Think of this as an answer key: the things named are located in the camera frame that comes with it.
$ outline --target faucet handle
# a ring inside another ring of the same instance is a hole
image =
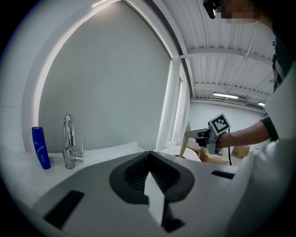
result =
[[[82,151],[75,152],[75,161],[77,162],[83,162],[83,155],[85,150],[85,140],[82,142]]]

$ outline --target black rectangle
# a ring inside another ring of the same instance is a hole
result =
[[[234,177],[234,174],[232,173],[227,173],[219,170],[214,170],[211,174],[222,177],[222,178],[230,179],[230,180]]]
[[[44,217],[44,219],[60,229],[83,196],[84,193],[72,190]]]

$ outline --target forearm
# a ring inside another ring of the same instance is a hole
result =
[[[219,139],[220,148],[244,146],[264,142],[269,139],[264,124],[259,121],[253,126],[231,133],[224,133]]]

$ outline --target sleeve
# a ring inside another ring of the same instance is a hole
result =
[[[270,139],[272,141],[278,140],[277,131],[276,131],[275,127],[273,126],[272,121],[267,113],[260,119],[260,121],[262,121],[265,128],[267,129]]]

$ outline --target blue bottle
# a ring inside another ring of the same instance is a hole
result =
[[[43,128],[42,127],[32,127],[32,136],[33,136],[33,143],[34,143],[35,151],[36,151],[38,159],[42,165],[42,168],[49,169],[50,162],[49,162],[47,149],[46,149],[46,145],[45,145]]]

